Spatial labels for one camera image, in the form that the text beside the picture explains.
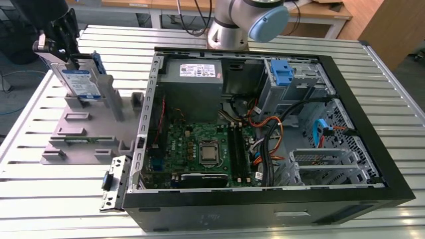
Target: desk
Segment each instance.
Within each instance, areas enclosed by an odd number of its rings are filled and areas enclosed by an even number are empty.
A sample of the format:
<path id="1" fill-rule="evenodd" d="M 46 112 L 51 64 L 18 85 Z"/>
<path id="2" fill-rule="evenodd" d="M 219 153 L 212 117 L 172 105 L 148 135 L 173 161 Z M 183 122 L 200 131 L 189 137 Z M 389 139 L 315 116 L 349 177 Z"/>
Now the desk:
<path id="1" fill-rule="evenodd" d="M 212 8 L 215 9 L 216 1 L 212 1 Z M 204 16 L 208 16 L 209 12 L 209 1 L 200 0 L 200 9 Z M 152 27 L 161 28 L 161 15 L 177 15 L 177 4 L 175 0 L 103 0 L 103 6 L 121 6 L 121 7 L 136 7 L 136 8 L 148 8 Z M 352 15 L 348 12 L 347 8 L 343 7 L 340 12 L 329 10 L 328 4 L 320 4 L 312 2 L 300 7 L 301 11 L 301 23 L 311 24 L 325 24 L 331 25 L 325 38 L 335 39 L 337 38 L 340 31 L 344 27 L 345 21 L 352 19 Z M 199 10 L 195 5 L 193 0 L 181 0 L 181 14 L 187 16 L 199 16 Z M 296 22 L 297 20 L 297 9 L 293 9 L 291 12 L 289 22 Z"/>
<path id="2" fill-rule="evenodd" d="M 99 213 L 108 165 L 42 165 L 42 152 L 66 107 L 52 71 L 0 146 L 0 238 L 425 238 L 425 116 L 369 47 L 359 41 L 277 37 L 251 50 L 332 56 L 417 199 L 341 225 L 145 233 L 125 212 Z M 204 48 L 183 30 L 92 26 L 82 53 L 96 50 L 120 95 L 145 89 L 153 47 Z"/>
<path id="3" fill-rule="evenodd" d="M 91 10 L 104 12 L 128 12 L 128 13 L 147 13 L 151 15 L 152 28 L 161 28 L 161 15 L 177 15 L 176 0 L 99 0 L 101 6 L 86 5 L 76 3 L 75 0 L 67 0 L 70 6 L 76 10 Z M 215 8 L 217 0 L 212 0 L 212 8 Z M 208 16 L 209 1 L 199 0 L 200 9 L 204 16 Z M 10 0 L 0 0 L 0 5 L 11 6 Z M 343 7 L 340 12 L 329 10 L 328 4 L 312 2 L 300 7 L 301 20 L 300 23 L 325 24 L 331 25 L 329 30 L 324 36 L 328 39 L 336 39 L 344 24 L 352 19 L 352 15 L 347 8 Z M 195 1 L 181 0 L 181 14 L 187 16 L 199 16 Z M 297 21 L 297 10 L 289 11 L 289 22 Z"/>

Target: table surface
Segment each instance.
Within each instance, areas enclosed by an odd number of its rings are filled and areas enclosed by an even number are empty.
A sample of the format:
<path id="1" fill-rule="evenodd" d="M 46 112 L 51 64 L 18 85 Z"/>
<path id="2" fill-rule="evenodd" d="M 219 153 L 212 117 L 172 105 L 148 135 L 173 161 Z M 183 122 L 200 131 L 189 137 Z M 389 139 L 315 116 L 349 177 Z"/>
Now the table surface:
<path id="1" fill-rule="evenodd" d="M 153 47 L 204 48 L 181 30 L 88 26 L 80 51 L 101 54 L 123 96 L 143 92 Z M 160 238 L 425 238 L 424 113 L 373 52 L 359 42 L 279 37 L 249 42 L 252 51 L 333 57 L 368 118 L 413 189 L 416 199 L 341 225 L 155 234 Z M 50 71 L 0 146 L 0 238 L 152 236 L 127 213 L 99 213 L 108 165 L 42 165 L 42 152 L 66 107 L 66 89 Z"/>
<path id="2" fill-rule="evenodd" d="M 217 0 L 212 0 L 212 8 L 215 8 Z M 148 8 L 159 8 L 159 9 L 177 9 L 176 0 L 103 0 L 103 5 L 108 6 L 129 6 L 129 7 L 140 7 L 137 6 L 148 5 Z M 201 11 L 209 11 L 209 1 L 199 0 Z M 195 1 L 193 0 L 181 0 L 181 10 L 197 11 Z M 341 19 L 352 19 L 352 14 L 343 6 L 340 12 L 332 11 L 329 9 L 329 4 L 323 4 L 317 2 L 312 2 L 300 7 L 301 17 L 316 17 L 316 18 L 341 18 Z M 297 9 L 289 11 L 291 16 L 297 16 Z"/>

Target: blue plastic latch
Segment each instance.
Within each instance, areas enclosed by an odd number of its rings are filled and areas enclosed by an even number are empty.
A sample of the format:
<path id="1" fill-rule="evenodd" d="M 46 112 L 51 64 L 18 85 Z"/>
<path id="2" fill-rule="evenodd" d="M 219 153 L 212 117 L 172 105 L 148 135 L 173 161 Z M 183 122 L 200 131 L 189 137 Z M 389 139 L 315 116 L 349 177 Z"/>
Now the blue plastic latch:
<path id="1" fill-rule="evenodd" d="M 271 60 L 272 72 L 279 86 L 289 86 L 293 78 L 293 69 L 287 60 Z"/>

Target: green motherboard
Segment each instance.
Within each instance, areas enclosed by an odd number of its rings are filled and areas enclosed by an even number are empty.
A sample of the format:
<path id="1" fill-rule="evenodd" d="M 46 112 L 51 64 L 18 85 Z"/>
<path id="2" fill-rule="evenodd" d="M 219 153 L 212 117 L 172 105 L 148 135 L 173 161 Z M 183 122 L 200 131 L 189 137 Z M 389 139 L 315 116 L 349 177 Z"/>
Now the green motherboard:
<path id="1" fill-rule="evenodd" d="M 233 129 L 240 133 L 237 145 L 229 137 Z M 151 158 L 148 184 L 152 188 L 179 188 L 180 175 L 223 175 L 225 187 L 251 187 L 255 184 L 249 167 L 251 127 L 232 127 L 227 124 L 171 124 L 164 158 Z"/>

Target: motherboard chip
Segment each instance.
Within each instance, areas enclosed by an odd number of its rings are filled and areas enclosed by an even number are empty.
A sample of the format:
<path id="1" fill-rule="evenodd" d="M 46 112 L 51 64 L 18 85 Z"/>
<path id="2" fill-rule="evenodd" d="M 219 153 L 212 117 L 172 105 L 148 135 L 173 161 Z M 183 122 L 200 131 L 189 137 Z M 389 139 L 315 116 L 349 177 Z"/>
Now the motherboard chip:
<path id="1" fill-rule="evenodd" d="M 215 140 L 204 140 L 200 143 L 200 164 L 212 168 L 219 164 L 219 142 Z"/>
<path id="2" fill-rule="evenodd" d="M 215 147 L 203 147 L 203 160 L 215 160 L 216 158 L 216 151 Z"/>

